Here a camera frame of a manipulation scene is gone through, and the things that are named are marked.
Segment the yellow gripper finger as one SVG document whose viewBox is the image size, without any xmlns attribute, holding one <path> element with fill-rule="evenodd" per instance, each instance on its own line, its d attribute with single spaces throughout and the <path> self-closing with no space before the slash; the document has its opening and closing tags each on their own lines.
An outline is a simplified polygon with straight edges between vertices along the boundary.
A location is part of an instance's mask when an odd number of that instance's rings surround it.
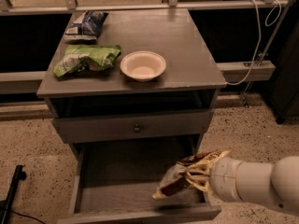
<svg viewBox="0 0 299 224">
<path fill-rule="evenodd" d="M 206 192 L 206 193 L 211 193 L 212 188 L 210 187 L 209 184 L 209 177 L 208 176 L 194 176 L 194 177 L 189 177 L 188 182 L 193 185 L 195 188 Z"/>
<path fill-rule="evenodd" d="M 198 169 L 198 168 L 188 168 L 187 172 L 190 175 L 210 175 L 209 170 L 203 170 L 203 169 Z"/>
</svg>

